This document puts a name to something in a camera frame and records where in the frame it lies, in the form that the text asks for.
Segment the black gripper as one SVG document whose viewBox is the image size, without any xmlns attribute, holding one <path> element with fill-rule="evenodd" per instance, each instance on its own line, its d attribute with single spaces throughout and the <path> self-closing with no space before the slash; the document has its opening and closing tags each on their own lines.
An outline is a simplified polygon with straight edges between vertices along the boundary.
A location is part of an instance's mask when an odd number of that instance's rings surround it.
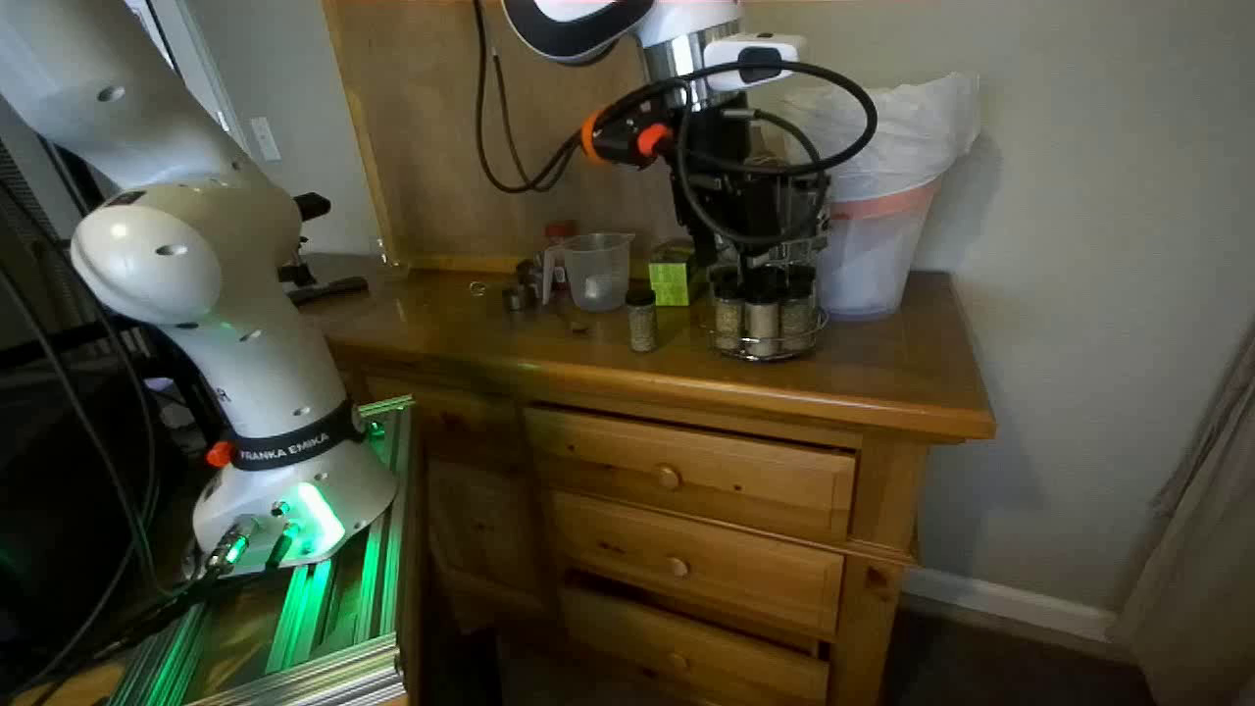
<svg viewBox="0 0 1255 706">
<path fill-rule="evenodd" d="M 670 192 L 703 250 L 763 250 L 814 230 L 826 173 L 819 149 L 780 112 L 703 109 L 678 118 Z"/>
</svg>

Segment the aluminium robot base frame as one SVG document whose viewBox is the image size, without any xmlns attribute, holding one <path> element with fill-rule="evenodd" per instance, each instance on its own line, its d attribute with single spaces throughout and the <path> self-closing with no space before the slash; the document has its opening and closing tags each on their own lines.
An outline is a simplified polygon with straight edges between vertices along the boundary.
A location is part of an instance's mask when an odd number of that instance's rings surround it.
<svg viewBox="0 0 1255 706">
<path fill-rule="evenodd" d="M 110 706 L 405 706 L 411 400 L 365 403 L 397 503 L 330 561 L 216 583 L 129 658 Z"/>
</svg>

